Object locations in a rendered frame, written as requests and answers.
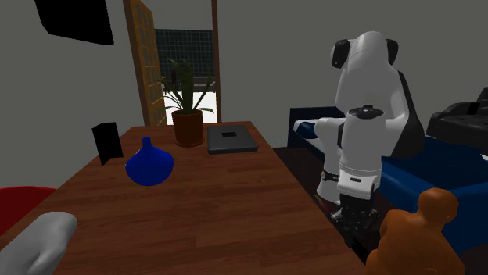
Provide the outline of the brown bear figure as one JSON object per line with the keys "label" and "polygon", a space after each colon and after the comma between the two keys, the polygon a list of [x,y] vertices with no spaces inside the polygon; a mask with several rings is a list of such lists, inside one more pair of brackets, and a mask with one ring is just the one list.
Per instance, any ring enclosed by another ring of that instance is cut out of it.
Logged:
{"label": "brown bear figure", "polygon": [[442,233],[457,211],[457,198],[436,187],[419,195],[416,212],[388,211],[364,275],[465,275],[464,263]]}

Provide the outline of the blue bed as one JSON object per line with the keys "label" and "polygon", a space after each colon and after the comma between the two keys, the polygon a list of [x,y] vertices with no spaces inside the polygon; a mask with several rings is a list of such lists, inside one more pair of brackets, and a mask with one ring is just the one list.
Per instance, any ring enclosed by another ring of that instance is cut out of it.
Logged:
{"label": "blue bed", "polygon": [[[314,126],[320,118],[343,116],[334,106],[292,108],[289,143],[308,144],[325,160]],[[430,188],[448,190],[458,200],[456,217],[442,230],[456,253],[488,244],[488,161],[476,149],[426,137],[424,149],[411,159],[382,158],[375,195],[380,193],[397,209],[415,212],[419,195]]]}

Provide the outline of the brown wooden table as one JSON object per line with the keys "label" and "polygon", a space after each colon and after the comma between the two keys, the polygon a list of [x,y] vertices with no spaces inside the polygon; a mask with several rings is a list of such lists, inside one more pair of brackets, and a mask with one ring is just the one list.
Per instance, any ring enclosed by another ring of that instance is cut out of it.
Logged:
{"label": "brown wooden table", "polygon": [[[124,157],[92,160],[0,236],[0,249],[42,213],[77,229],[55,275],[364,275],[323,212],[251,123],[256,152],[182,148],[170,126],[132,127]],[[174,158],[161,184],[125,170],[142,139]]]}

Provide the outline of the black bag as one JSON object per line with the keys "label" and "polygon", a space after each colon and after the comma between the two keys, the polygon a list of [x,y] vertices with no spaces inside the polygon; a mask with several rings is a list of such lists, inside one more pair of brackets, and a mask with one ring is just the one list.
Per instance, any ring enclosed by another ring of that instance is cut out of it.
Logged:
{"label": "black bag", "polygon": [[455,145],[476,148],[488,156],[488,87],[474,102],[454,103],[432,114],[426,134]]}

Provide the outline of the dark grey flat box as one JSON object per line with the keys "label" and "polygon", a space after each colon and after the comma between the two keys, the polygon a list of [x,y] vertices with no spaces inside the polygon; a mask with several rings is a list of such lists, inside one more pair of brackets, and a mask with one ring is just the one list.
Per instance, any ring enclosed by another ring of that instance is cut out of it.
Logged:
{"label": "dark grey flat box", "polygon": [[256,152],[258,149],[245,125],[208,127],[207,144],[210,155]]}

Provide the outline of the potted green plant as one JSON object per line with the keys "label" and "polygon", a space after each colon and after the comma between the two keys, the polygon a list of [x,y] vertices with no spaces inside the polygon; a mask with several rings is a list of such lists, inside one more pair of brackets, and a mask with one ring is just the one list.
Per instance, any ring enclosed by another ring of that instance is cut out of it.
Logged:
{"label": "potted green plant", "polygon": [[210,108],[200,108],[199,104],[204,96],[208,93],[210,85],[213,83],[210,68],[207,67],[208,77],[203,93],[199,96],[198,101],[194,104],[194,72],[186,60],[182,60],[183,66],[180,66],[173,59],[169,59],[173,64],[178,79],[181,83],[181,94],[178,89],[169,84],[166,80],[161,79],[164,84],[164,98],[169,98],[175,106],[167,106],[166,109],[175,108],[171,113],[175,143],[184,148],[191,148],[201,145],[204,142],[203,136],[203,112],[214,113]]}

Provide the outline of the blue round vase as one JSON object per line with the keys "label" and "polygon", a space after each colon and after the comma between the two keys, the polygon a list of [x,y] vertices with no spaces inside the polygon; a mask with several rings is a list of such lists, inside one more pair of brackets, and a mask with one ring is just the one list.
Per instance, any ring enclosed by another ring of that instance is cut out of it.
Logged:
{"label": "blue round vase", "polygon": [[172,173],[174,158],[152,145],[149,137],[142,139],[142,147],[126,162],[126,174],[141,186],[163,183]]}

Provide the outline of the wooden lattice door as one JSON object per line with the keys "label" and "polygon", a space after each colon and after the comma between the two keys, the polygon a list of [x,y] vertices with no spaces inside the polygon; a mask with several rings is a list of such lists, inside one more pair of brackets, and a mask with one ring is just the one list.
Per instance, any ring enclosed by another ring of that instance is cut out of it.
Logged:
{"label": "wooden lattice door", "polygon": [[144,125],[167,125],[153,14],[142,0],[123,4]]}

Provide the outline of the black upright block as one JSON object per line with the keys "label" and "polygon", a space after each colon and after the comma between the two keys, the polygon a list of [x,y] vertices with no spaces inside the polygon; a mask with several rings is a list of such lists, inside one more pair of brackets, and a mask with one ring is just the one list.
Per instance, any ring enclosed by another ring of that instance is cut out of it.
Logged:
{"label": "black upright block", "polygon": [[112,158],[124,157],[115,122],[100,123],[91,130],[102,166]]}

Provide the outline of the grey rounded object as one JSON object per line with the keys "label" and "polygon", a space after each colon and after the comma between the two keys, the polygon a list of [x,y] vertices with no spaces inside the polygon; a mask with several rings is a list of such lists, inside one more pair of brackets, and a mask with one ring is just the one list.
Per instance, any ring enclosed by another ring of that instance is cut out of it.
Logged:
{"label": "grey rounded object", "polygon": [[76,229],[73,214],[41,214],[0,250],[0,275],[53,275]]}

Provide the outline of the red chair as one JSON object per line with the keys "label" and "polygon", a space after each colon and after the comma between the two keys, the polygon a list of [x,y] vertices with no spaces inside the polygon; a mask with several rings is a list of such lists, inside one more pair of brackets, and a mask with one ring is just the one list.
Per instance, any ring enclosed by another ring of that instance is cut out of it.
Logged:
{"label": "red chair", "polygon": [[55,188],[37,186],[0,188],[0,236],[54,191]]}

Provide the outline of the black wall panel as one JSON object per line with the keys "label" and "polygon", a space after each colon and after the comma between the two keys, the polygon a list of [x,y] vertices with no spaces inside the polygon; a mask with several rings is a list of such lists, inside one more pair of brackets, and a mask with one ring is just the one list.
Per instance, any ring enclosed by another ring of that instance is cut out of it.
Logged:
{"label": "black wall panel", "polygon": [[106,0],[34,0],[48,34],[114,45]]}

